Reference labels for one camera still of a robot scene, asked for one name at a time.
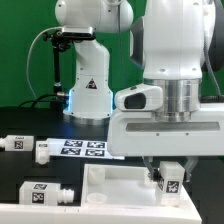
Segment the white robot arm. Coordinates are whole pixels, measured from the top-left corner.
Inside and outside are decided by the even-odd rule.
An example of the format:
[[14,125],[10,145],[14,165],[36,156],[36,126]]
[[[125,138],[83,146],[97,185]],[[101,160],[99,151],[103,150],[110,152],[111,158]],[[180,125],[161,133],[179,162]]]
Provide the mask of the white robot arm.
[[[78,54],[65,116],[108,120],[113,156],[224,155],[224,103],[200,96],[223,12],[220,0],[146,0],[135,19],[127,0],[57,0],[62,35]],[[143,80],[111,93],[109,52],[95,36],[120,31],[130,34],[130,56]]]

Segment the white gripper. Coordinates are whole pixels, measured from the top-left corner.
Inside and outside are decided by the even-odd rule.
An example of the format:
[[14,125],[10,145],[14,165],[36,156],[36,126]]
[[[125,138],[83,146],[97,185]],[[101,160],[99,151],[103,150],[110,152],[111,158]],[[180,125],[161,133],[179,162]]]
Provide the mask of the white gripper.
[[153,156],[188,156],[185,181],[198,164],[196,156],[224,155],[224,103],[202,104],[187,122],[159,122],[153,112],[113,112],[108,129],[112,156],[143,157],[151,181],[158,180]]

